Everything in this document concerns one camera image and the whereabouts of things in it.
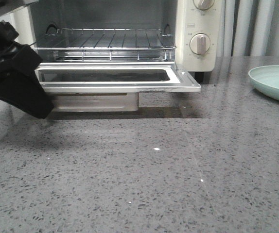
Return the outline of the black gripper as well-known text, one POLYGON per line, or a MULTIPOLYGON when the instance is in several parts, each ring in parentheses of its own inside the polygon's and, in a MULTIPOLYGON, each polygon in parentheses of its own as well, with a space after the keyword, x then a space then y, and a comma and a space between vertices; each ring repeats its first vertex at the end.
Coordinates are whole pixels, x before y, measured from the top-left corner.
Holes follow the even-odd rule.
POLYGON ((16 42, 18 35, 10 23, 0 22, 0 100, 46 118, 53 103, 35 74, 42 58, 29 45, 16 42))

